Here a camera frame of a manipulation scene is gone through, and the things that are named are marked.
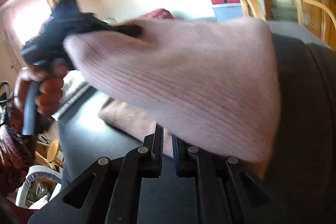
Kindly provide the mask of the person's left hand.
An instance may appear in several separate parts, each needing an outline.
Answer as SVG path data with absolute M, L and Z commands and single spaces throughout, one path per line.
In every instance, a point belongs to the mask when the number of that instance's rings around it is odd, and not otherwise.
M 63 79 L 66 75 L 67 67 L 64 65 L 56 66 L 52 77 L 42 67 L 36 65 L 22 68 L 18 73 L 14 89 L 15 116 L 23 120 L 27 91 L 32 81 L 40 83 L 38 95 L 35 97 L 38 113 L 54 114 L 63 96 Z

